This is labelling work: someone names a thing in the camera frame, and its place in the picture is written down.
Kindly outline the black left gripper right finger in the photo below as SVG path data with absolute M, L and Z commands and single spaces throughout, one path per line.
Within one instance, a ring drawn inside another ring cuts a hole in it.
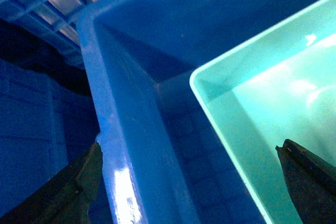
M 276 151 L 301 221 L 335 223 L 335 166 L 290 139 Z

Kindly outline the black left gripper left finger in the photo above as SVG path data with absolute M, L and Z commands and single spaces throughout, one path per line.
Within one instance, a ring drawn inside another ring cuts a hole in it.
M 97 198 L 103 155 L 93 143 L 69 165 L 18 206 L 1 223 L 91 223 L 90 205 Z

